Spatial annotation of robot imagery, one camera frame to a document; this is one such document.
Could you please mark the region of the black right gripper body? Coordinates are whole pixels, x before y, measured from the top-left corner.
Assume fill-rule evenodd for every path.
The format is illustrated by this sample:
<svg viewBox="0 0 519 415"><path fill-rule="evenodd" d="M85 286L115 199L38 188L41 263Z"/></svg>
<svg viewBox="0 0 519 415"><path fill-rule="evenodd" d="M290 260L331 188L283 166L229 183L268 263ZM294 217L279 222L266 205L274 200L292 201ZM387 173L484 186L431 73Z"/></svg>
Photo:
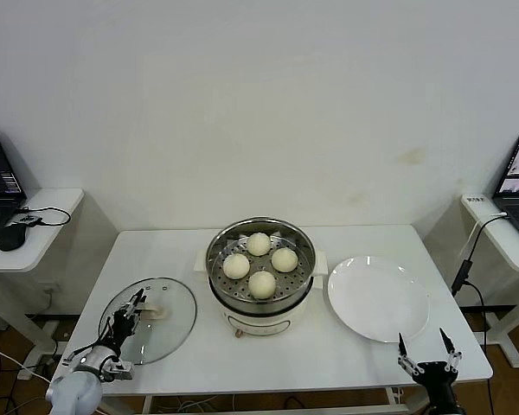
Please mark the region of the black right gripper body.
<svg viewBox="0 0 519 415"><path fill-rule="evenodd" d="M423 386L429 398L428 414L460 414L452 384L458 371L445 361L420 362L413 374L413 380Z"/></svg>

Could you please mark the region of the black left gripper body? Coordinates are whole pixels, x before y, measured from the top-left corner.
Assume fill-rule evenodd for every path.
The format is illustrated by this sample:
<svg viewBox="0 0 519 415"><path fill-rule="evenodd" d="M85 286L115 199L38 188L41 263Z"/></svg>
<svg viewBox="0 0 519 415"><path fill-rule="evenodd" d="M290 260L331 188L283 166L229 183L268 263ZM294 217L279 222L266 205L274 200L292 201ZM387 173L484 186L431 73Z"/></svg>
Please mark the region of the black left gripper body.
<svg viewBox="0 0 519 415"><path fill-rule="evenodd" d="M117 310L113 314L113 325L111 329L111 340L113 344L123 344L124 341L134 334L136 322L128 322L123 318L123 309Z"/></svg>

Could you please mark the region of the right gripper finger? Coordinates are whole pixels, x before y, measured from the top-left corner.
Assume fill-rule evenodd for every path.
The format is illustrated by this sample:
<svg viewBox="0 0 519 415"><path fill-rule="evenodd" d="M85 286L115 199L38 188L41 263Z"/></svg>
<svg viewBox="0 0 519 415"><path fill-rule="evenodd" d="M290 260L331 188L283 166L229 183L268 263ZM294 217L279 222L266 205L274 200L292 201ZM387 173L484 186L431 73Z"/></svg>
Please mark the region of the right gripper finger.
<svg viewBox="0 0 519 415"><path fill-rule="evenodd" d="M439 333L444 343L446 352L448 353L448 358L445 364L445 371L456 374L458 372L458 364L462 360L462 352L455 348L452 339L445 333L442 328L439 329Z"/></svg>
<svg viewBox="0 0 519 415"><path fill-rule="evenodd" d="M418 364L409 358L407 354L406 343L402 337L402 334L399 334L399 356L398 356L398 364L402 368L404 372L408 374L408 376L412 380L416 380L416 378L420 374L420 368Z"/></svg>

